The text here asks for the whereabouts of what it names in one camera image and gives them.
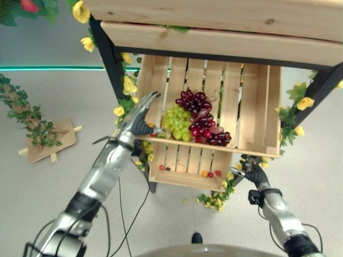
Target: robotic hand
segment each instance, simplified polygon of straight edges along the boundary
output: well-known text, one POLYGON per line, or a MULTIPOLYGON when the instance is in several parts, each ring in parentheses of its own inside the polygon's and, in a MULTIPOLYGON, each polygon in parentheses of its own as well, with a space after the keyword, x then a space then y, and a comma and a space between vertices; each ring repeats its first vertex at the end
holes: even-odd
POLYGON ((65 211, 59 214, 39 243, 40 253, 33 256, 84 256, 86 246, 81 238, 88 234, 102 202, 129 162, 135 136, 160 131, 148 127, 144 121, 151 103, 159 96, 158 92, 144 96, 125 117, 116 137, 108 140, 65 211))
POLYGON ((258 165, 260 157, 243 155, 243 170, 230 168, 231 172, 253 182, 257 190, 250 190, 248 199, 259 205, 270 222, 274 234, 290 257, 324 257, 311 241, 301 222, 294 216, 279 189, 272 188, 267 175, 258 165))

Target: artificial flower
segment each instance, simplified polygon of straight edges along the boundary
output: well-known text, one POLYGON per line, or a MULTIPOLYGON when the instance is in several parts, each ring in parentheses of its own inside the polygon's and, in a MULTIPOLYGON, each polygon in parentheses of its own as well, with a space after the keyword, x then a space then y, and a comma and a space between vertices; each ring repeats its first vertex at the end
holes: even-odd
POLYGON ((305 131, 302 126, 298 126, 294 130, 297 135, 305 135, 305 131))
POLYGON ((78 1, 73 6, 72 9, 74 18, 80 23, 87 23, 90 19, 91 12, 86 5, 84 5, 84 1, 78 1))
POLYGON ((235 168, 238 169, 238 170, 242 170, 243 169, 243 166, 241 163, 236 163, 235 164, 235 168))
POLYGON ((139 98, 136 97, 136 96, 132 96, 131 99, 132 99, 132 101, 133 101, 134 103, 138 103, 138 102, 139 102, 139 98))
POLYGON ((154 154, 153 153, 150 153, 149 155, 148 155, 148 161, 149 162, 152 162, 154 160, 154 154))
POLYGON ((20 5, 25 12, 38 13, 39 7, 31 0, 20 0, 20 5))
POLYGON ((228 172, 227 175, 226 175, 226 178, 228 178, 228 179, 230 179, 230 180, 231 180, 231 179, 234 179, 234 177, 235 177, 235 176, 234 176, 231 172, 228 172))
POLYGON ((268 163, 270 161, 269 157, 262 157, 262 162, 268 163))
POLYGON ((130 95, 131 93, 137 92, 137 86, 133 83, 133 81, 128 76, 124 76, 124 95, 130 95))
POLYGON ((223 185, 224 188, 227 187, 227 182, 226 182, 225 180, 223 180, 223 181, 221 182, 221 184, 223 185))
POLYGON ((125 113, 125 110, 121 105, 119 105, 119 107, 113 109, 113 113, 117 116, 122 116, 125 113))
POLYGON ((124 62, 126 62, 127 64, 133 63, 131 55, 128 52, 122 52, 122 57, 123 57, 124 62))
POLYGON ((312 107, 313 103, 315 102, 315 100, 309 98, 309 97, 304 97, 303 99, 301 99, 299 101, 299 103, 296 105, 296 107, 303 111, 305 110, 307 107, 312 107))
POLYGON ((93 52, 94 50, 94 43, 93 40, 90 37, 84 37, 80 40, 80 42, 84 45, 84 48, 89 51, 93 52))
POLYGON ((269 163, 262 162, 261 163, 261 167, 262 168, 268 168, 269 167, 269 163))
POLYGON ((339 82, 336 86, 336 89, 341 89, 343 88, 343 80, 341 80, 341 82, 339 82))

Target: green grape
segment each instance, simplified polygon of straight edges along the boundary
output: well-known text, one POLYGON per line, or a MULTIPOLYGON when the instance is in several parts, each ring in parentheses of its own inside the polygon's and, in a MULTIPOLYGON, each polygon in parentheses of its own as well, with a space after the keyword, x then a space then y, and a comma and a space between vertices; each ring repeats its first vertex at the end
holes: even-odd
POLYGON ((191 134, 189 131, 182 133, 182 140, 185 142, 189 142, 189 140, 191 140, 191 134))
POLYGON ((173 137, 176 139, 176 140, 179 140, 182 136, 182 133, 180 130, 174 130, 173 132, 173 137))

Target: yellow flower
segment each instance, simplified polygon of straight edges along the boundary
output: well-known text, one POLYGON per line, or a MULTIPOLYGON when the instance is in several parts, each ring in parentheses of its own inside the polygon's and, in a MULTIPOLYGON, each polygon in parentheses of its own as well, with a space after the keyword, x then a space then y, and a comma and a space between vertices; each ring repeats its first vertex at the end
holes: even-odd
POLYGON ((270 161, 269 157, 262 157, 262 162, 268 163, 270 161))
POLYGON ((80 42, 84 45, 84 48, 89 51, 93 52, 94 50, 94 43, 93 40, 90 37, 84 37, 80 40, 80 42))
POLYGON ((305 135, 305 131, 302 126, 298 126, 294 130, 297 135, 305 135))
POLYGON ((227 182, 226 182, 225 180, 223 180, 223 181, 221 182, 221 184, 223 185, 224 188, 227 187, 227 182))
POLYGON ((131 97, 131 99, 133 100, 134 103, 138 103, 139 102, 139 98, 136 96, 131 97))
POLYGON ((124 59, 124 62, 126 62, 127 64, 133 63, 131 55, 128 52, 122 52, 122 57, 124 59))
POLYGON ((231 179, 234 179, 234 177, 235 177, 235 176, 234 176, 231 172, 228 172, 227 175, 226 175, 226 178, 228 178, 228 179, 230 179, 230 180, 231 180, 231 179))
POLYGON ((341 80, 341 82, 339 82, 336 86, 336 89, 341 89, 343 88, 343 80, 341 80))
POLYGON ((268 168, 269 167, 269 163, 262 162, 261 163, 261 167, 262 168, 268 168))
POLYGON ((137 92, 137 86, 133 83, 133 81, 128 76, 124 76, 124 95, 130 95, 131 93, 137 92))
POLYGON ((303 99, 300 100, 300 102, 296 105, 296 107, 299 110, 303 111, 307 107, 311 107, 314 102, 315 102, 315 100, 313 100, 313 99, 311 99, 309 97, 304 97, 303 99))
POLYGON ((152 162, 154 160, 154 154, 153 153, 150 153, 149 155, 148 155, 148 161, 149 162, 152 162))
POLYGON ((122 116, 125 113, 124 108, 119 105, 119 107, 113 109, 113 113, 118 116, 122 116))
POLYGON ((80 23, 87 23, 91 16, 90 10, 84 5, 84 1, 78 1, 73 6, 72 12, 74 18, 80 23))
POLYGON ((242 169, 243 169, 243 166, 242 166, 241 163, 236 163, 236 164, 235 164, 235 168, 236 168, 236 169, 239 169, 239 170, 242 170, 242 169))
POLYGON ((202 176, 203 176, 204 178, 207 177, 207 172, 206 172, 205 170, 202 171, 202 176))

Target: wooden plank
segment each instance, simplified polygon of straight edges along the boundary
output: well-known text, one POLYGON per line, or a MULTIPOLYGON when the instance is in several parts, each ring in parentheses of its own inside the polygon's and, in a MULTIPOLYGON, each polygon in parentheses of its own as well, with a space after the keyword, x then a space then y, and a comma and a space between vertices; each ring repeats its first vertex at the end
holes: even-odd
POLYGON ((204 60, 189 59, 187 70, 187 87, 192 90, 202 90, 204 75, 204 60))
POLYGON ((240 80, 241 64, 226 63, 219 124, 232 137, 228 147, 235 145, 240 80))
POLYGON ((186 64, 186 58, 173 57, 171 60, 166 110, 173 107, 175 99, 180 98, 180 92, 183 90, 184 77, 186 74, 186 64))
POLYGON ((255 106, 255 135, 254 149, 259 151, 265 150, 265 137, 267 127, 267 105, 268 105, 268 88, 269 88, 269 66, 260 65, 258 70, 258 86, 255 106))
POLYGON ((269 74, 266 145, 268 153, 279 154, 280 119, 275 108, 281 102, 281 67, 270 66, 269 74))
POLYGON ((169 167, 171 171, 175 171, 176 169, 177 146, 172 143, 168 144, 166 167, 169 167))
POLYGON ((185 0, 85 0, 85 3, 98 20, 292 35, 340 42, 343 39, 341 0, 197 0, 196 3, 185 0))
POLYGON ((245 64, 244 66, 238 148, 246 150, 253 150, 258 69, 256 64, 245 64))
POLYGON ((116 46, 201 52, 328 66, 343 61, 341 42, 204 29, 192 29, 184 34, 161 26, 113 22, 102 22, 101 26, 116 46))
POLYGON ((251 151, 246 150, 244 148, 231 148, 231 147, 223 147, 223 146, 210 146, 206 145, 204 143, 195 143, 195 142, 184 142, 184 141, 178 141, 174 139, 167 139, 167 138, 158 138, 158 137, 151 137, 148 135, 140 135, 136 137, 139 140, 150 140, 154 142, 163 142, 168 144, 176 144, 176 145, 183 145, 183 146, 191 146, 191 147, 197 147, 197 148, 206 148, 211 150, 219 150, 223 152, 231 152, 231 153, 239 153, 239 154, 248 154, 248 155, 256 155, 261 157, 270 157, 270 158, 280 158, 280 155, 278 154, 270 154, 270 153, 261 153, 258 151, 251 151))
POLYGON ((190 186, 200 189, 215 190, 218 191, 218 183, 213 178, 204 178, 197 174, 182 173, 175 171, 159 172, 156 176, 156 182, 166 183, 178 186, 190 186))
MULTIPOLYGON (((138 95, 142 97, 152 91, 158 91, 163 96, 167 83, 168 60, 166 56, 145 57, 141 79, 138 86, 138 95)), ((157 98, 146 114, 146 122, 160 126, 163 106, 163 97, 157 98)))
POLYGON ((159 172, 159 166, 165 166, 165 159, 166 159, 166 143, 159 143, 154 142, 154 160, 150 164, 150 171, 149 171, 149 181, 155 181, 156 174, 159 172))
POLYGON ((176 161, 177 172, 187 172, 188 157, 189 157, 189 146, 179 146, 177 161, 176 161))
POLYGON ((199 174, 199 162, 200 162, 201 148, 191 147, 191 153, 189 155, 188 173, 199 174))

